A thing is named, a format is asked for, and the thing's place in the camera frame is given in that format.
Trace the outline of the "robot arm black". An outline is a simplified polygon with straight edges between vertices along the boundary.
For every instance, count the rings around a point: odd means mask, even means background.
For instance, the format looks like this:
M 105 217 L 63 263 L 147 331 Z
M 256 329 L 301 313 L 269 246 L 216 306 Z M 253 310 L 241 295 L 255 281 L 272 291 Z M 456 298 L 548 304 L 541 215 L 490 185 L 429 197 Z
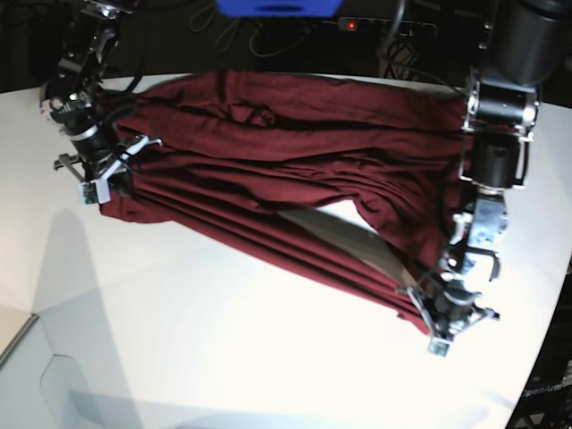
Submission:
M 505 193 L 525 185 L 541 85 L 561 60 L 571 26 L 569 1 L 498 1 L 485 28 L 480 63 L 467 85 L 458 177 L 467 184 L 438 262 L 403 289 L 443 356 L 455 337 L 485 319 L 471 272 L 487 282 L 501 271 L 497 248 L 509 226 Z
M 55 169 L 80 164 L 81 180 L 95 179 L 114 161 L 112 187 L 127 186 L 133 169 L 129 141 L 118 136 L 117 122 L 135 113 L 134 89 L 143 77 L 146 53 L 130 85 L 121 91 L 104 89 L 108 56 L 120 41 L 121 19 L 140 12 L 139 1 L 85 1 L 63 37 L 63 50 L 43 85 L 40 107 L 46 118 L 72 143 L 77 154 L 63 156 Z

